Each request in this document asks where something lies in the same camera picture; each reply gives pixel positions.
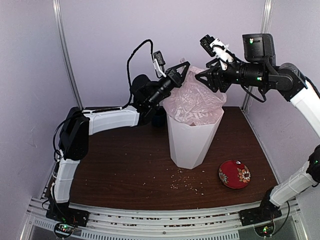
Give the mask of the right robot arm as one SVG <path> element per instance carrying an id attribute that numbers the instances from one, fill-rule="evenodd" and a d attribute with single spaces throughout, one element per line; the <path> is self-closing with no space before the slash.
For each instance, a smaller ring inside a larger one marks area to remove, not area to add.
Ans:
<path id="1" fill-rule="evenodd" d="M 205 35 L 202 48 L 212 57 L 195 78 L 212 92 L 226 93 L 239 85 L 252 98 L 264 103 L 266 93 L 275 90 L 290 103 L 315 135 L 320 134 L 320 93 L 313 82 L 294 64 L 276 64 L 273 36 L 269 33 L 242 35 L 244 58 L 240 60 L 220 39 Z M 320 148 L 282 183 L 271 187 L 259 206 L 239 212 L 242 226 L 272 221 L 282 215 L 280 207 L 320 183 Z"/>

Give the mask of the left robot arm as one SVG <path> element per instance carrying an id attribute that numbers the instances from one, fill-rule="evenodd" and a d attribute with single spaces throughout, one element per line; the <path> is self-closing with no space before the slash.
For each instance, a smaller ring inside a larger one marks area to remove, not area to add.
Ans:
<path id="1" fill-rule="evenodd" d="M 158 81 L 151 81 L 145 74 L 138 75 L 130 87 L 133 102 L 128 106 L 70 109 L 55 132 L 59 143 L 53 147 L 56 164 L 48 197 L 48 219 L 72 227 L 86 227 L 89 212 L 70 207 L 70 190 L 76 169 L 89 152 L 89 137 L 107 130 L 143 126 L 151 122 L 160 102 L 168 98 L 174 88 L 182 86 L 189 67 L 188 61 L 166 71 L 157 66 L 161 73 Z"/>

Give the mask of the translucent pink plastic bag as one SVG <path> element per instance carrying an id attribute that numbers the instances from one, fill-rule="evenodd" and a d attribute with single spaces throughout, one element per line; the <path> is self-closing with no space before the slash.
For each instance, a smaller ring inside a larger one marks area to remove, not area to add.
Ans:
<path id="1" fill-rule="evenodd" d="M 189 126 L 215 124 L 223 115 L 223 105 L 227 101 L 225 93 L 212 92 L 196 80 L 196 74 L 202 71 L 202 68 L 190 66 L 182 86 L 174 88 L 162 102 L 171 118 Z"/>

